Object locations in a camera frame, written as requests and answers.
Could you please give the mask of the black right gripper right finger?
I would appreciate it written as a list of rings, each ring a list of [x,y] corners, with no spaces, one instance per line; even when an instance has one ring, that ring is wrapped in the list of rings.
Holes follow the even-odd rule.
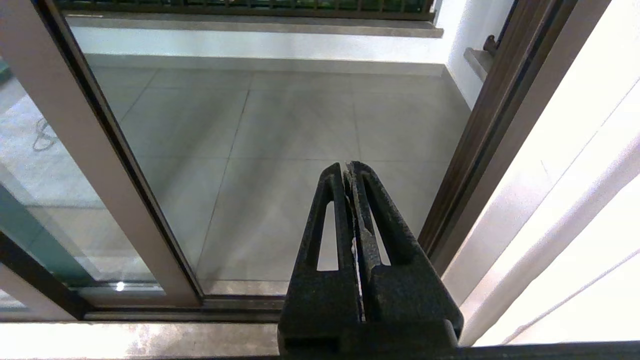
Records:
[[[377,173],[347,165],[365,332],[379,349],[454,349],[461,310]]]

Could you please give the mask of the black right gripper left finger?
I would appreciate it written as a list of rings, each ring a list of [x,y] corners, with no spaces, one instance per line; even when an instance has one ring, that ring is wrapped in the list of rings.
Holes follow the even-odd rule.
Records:
[[[326,209],[333,203],[338,269],[318,262]],[[281,352],[340,352],[345,331],[361,323],[358,276],[352,252],[354,224],[338,162],[318,178],[278,322]]]

